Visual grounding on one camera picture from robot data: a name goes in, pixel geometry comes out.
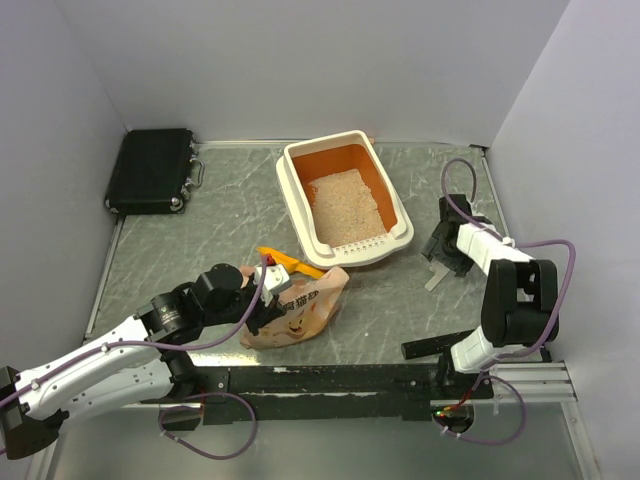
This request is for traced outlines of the pink cat litter bag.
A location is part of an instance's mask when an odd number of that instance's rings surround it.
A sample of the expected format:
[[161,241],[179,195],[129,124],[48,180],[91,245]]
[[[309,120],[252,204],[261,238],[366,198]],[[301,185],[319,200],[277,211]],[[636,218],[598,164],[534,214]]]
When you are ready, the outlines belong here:
[[279,297],[285,314],[262,327],[258,335],[244,327],[241,345],[254,350],[282,348],[319,335],[339,310],[339,299],[348,281],[349,275],[340,267],[319,279],[294,279]]

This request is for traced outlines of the yellow plastic litter scoop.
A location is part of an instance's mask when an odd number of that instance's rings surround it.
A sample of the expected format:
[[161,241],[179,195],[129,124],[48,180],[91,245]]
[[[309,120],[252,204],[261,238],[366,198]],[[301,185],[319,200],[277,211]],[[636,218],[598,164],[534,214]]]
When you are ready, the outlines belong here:
[[313,279],[320,279],[325,271],[309,265],[302,260],[288,256],[283,252],[265,246],[259,246],[257,251],[261,256],[267,257],[267,264],[275,266],[276,264],[284,267],[288,274],[300,273]]

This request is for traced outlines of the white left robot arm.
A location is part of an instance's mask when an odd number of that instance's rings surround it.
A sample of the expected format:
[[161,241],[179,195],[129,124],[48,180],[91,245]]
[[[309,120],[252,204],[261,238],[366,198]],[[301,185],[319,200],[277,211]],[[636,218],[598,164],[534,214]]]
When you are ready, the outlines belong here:
[[231,324],[258,334],[283,316],[278,300],[290,285],[285,268],[267,260],[249,275],[217,264],[59,359],[23,371],[2,368],[2,455],[29,457],[73,423],[121,406],[202,399],[190,355],[202,349],[203,330]]

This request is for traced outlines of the metal bag clip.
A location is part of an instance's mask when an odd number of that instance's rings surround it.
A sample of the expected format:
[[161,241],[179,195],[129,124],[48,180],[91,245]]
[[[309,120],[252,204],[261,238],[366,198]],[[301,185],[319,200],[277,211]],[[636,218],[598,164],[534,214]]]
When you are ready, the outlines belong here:
[[425,289],[428,291],[433,291],[439,285],[439,283],[450,273],[450,269],[438,262],[433,262],[429,266],[429,270],[432,273],[432,276],[426,282]]

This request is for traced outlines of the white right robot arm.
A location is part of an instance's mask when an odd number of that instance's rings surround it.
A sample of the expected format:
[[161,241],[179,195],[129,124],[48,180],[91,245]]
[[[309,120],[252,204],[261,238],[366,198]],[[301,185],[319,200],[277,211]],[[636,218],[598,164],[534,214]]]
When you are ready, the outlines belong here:
[[470,388],[470,374],[539,340],[558,299],[557,267],[501,238],[487,218],[472,213],[463,194],[439,199],[439,223],[423,256],[458,277],[474,266],[486,276],[480,325],[467,333],[431,338],[425,347],[428,356],[447,359],[436,384],[441,394],[454,399]]

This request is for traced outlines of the white orange litter box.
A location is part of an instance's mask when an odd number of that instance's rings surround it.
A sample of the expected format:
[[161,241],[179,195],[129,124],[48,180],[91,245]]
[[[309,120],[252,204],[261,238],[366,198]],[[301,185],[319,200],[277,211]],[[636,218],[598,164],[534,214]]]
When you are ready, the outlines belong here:
[[371,265],[413,239],[400,196],[360,130],[286,146],[276,176],[304,256],[317,268]]

